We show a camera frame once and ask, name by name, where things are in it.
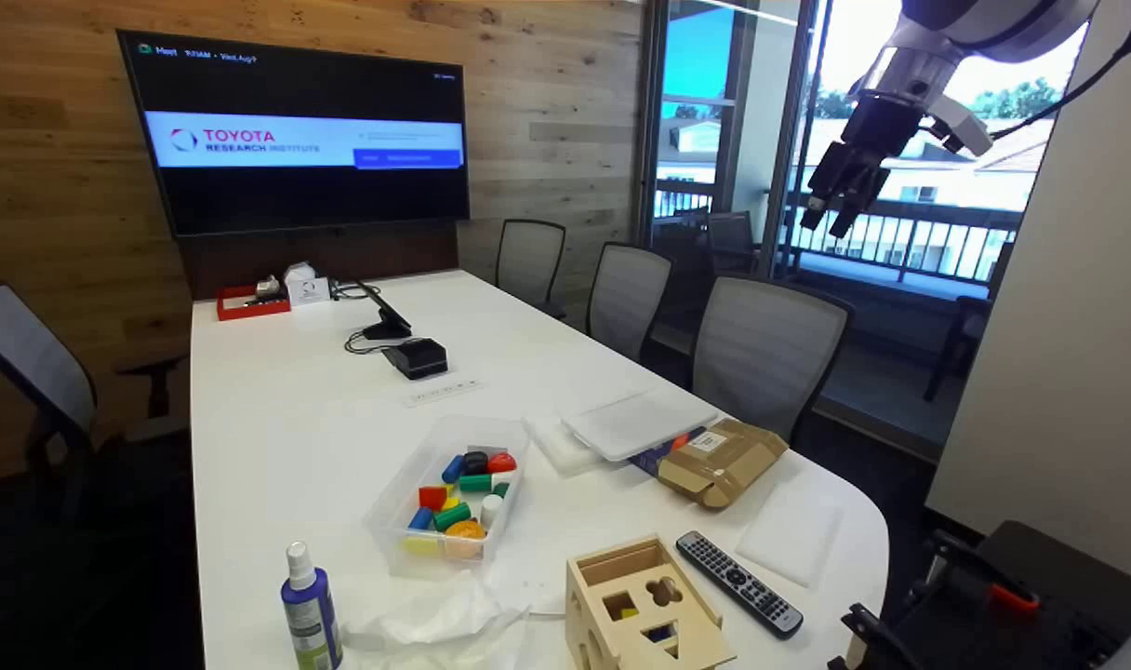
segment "wall-mounted tv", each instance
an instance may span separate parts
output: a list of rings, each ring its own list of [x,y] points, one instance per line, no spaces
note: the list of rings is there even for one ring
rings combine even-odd
[[[464,221],[461,66],[118,35],[176,239]]]

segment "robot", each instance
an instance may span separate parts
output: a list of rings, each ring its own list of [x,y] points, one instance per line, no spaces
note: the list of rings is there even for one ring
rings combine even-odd
[[[944,85],[969,55],[1022,64],[1053,51],[1093,7],[1096,0],[903,0],[890,45],[853,89],[856,113],[841,142],[825,149],[807,184],[812,198],[801,224],[820,229],[825,208],[838,208],[830,236],[848,236],[890,180],[882,163],[902,158],[919,132],[929,132],[950,154],[970,149],[981,158],[997,138],[1084,98],[1131,51],[1131,35],[1104,66],[1072,85],[1069,98],[997,136],[960,101],[944,98]]]

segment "tv remote control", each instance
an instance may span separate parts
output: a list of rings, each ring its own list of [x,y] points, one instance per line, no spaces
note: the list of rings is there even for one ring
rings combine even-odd
[[[801,629],[805,613],[781,595],[774,595],[765,586],[760,586],[748,569],[739,569],[739,561],[722,555],[722,548],[713,548],[703,531],[678,536],[678,551],[774,637],[785,641]]]

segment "bottle cap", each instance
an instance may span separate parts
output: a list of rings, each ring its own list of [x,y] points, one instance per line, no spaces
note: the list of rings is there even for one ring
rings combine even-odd
[[[290,544],[290,590],[305,591],[318,582],[305,544]]]

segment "wooden box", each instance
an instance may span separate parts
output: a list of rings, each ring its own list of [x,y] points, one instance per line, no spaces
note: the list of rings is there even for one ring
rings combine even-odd
[[[661,539],[569,561],[566,637],[580,670],[707,670],[733,659],[722,617]]]

